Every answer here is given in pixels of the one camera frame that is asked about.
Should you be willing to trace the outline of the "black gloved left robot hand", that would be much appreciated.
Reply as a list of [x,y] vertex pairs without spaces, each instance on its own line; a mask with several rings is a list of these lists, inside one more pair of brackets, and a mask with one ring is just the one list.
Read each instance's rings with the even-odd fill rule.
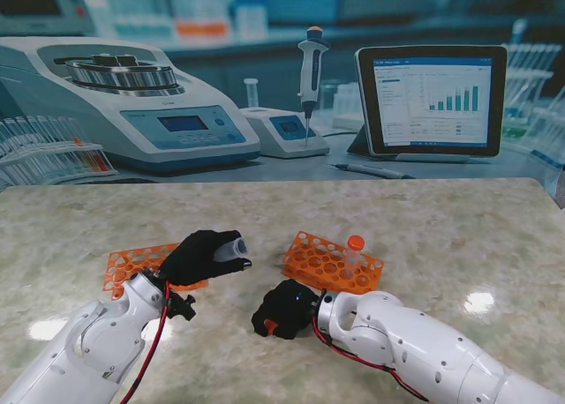
[[237,230],[198,230],[187,236],[163,260],[156,276],[172,285],[188,286],[247,270],[252,267],[248,258],[233,258],[225,262],[214,258],[221,246],[239,238],[241,234]]

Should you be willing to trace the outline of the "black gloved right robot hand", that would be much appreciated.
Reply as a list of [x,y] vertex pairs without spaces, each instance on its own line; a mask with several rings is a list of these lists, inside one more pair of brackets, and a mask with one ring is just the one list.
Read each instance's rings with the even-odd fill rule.
[[292,279],[282,281],[265,294],[253,313],[253,330],[261,337],[294,340],[310,325],[319,300],[307,286]]

